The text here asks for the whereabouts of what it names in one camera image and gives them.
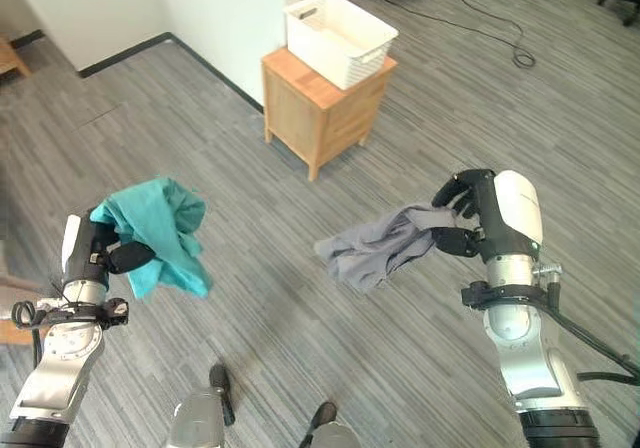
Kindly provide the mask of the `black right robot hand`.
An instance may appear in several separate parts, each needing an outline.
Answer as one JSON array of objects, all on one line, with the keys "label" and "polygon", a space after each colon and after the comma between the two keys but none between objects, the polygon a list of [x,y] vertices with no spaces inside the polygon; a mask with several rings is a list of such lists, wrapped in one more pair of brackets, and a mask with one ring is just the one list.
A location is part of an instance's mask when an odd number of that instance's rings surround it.
[{"label": "black right robot hand", "polygon": [[537,192],[523,175],[504,170],[469,169],[454,174],[432,199],[434,208],[450,208],[455,216],[478,218],[473,228],[432,230],[436,247],[453,256],[482,261],[524,255],[538,261],[543,242]]}]

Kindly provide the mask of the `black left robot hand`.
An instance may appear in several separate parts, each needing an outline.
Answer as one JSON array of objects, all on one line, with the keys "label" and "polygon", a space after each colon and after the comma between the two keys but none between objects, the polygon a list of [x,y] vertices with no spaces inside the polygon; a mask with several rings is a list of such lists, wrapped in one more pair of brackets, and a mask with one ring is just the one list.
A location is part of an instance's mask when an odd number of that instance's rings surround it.
[{"label": "black left robot hand", "polygon": [[94,222],[91,211],[67,218],[62,250],[63,285],[92,282],[109,287],[111,274],[143,267],[156,257],[139,241],[126,241],[110,223]]}]

